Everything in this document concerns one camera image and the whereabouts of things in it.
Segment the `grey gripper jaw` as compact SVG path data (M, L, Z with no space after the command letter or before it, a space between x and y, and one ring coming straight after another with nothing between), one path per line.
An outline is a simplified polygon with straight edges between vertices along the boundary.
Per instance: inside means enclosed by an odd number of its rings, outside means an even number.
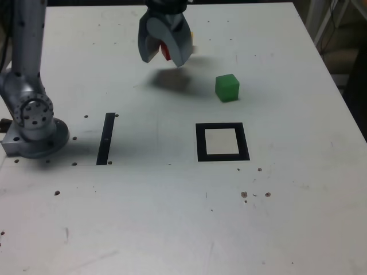
M159 52L160 48L160 41L151 36L147 30L147 21L149 18L149 13L145 13L139 21L138 49L140 57L144 62L150 62Z
M146 23L147 60L150 62L158 53L161 42L176 65L183 66L192 55L192 36L190 27L182 13L175 15L151 16Z

